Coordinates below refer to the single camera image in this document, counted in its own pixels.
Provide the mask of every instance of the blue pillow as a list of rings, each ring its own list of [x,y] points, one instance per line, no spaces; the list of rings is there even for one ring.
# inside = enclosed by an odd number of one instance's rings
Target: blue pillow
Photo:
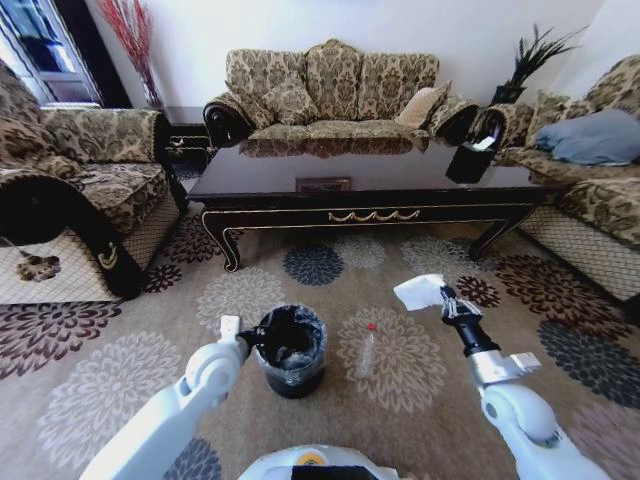
[[[604,110],[541,128],[536,145],[564,162],[628,165],[640,158],[640,122],[622,110]]]

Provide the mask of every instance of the black decorative plant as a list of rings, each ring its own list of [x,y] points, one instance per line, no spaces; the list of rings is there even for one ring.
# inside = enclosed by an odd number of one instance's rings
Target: black decorative plant
[[[547,63],[549,59],[576,48],[576,46],[568,47],[567,42],[584,30],[584,28],[581,28],[557,40],[549,40],[548,37],[553,32],[553,29],[554,27],[551,27],[541,34],[538,25],[534,24],[533,41],[524,37],[520,39],[516,51],[516,69],[513,72],[513,76],[504,85],[496,89],[492,103],[515,102],[525,89],[522,86],[525,80]]]

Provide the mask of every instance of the plastic bottle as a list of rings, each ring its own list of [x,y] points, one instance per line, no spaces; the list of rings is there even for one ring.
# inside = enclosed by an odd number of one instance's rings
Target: plastic bottle
[[[360,351],[360,360],[356,368],[357,378],[370,378],[373,375],[373,365],[375,361],[376,351],[376,331],[378,327],[375,323],[367,325],[367,336],[362,342],[362,350]]]

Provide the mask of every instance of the trash bin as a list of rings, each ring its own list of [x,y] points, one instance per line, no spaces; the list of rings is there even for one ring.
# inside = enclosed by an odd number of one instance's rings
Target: trash bin
[[[316,313],[304,305],[284,305],[272,310],[260,322],[268,326],[272,321],[288,321],[302,329],[309,339],[309,348],[297,351],[278,344],[258,345],[258,362],[271,388],[285,398],[302,398],[313,392],[324,376],[327,351],[327,327]]]

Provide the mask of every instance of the dark glossy table top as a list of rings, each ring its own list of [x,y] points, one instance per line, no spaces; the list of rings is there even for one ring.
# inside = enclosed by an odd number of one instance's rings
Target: dark glossy table top
[[[245,140],[221,149],[192,199],[256,194],[553,187],[524,167],[488,164],[438,141],[404,138]]]

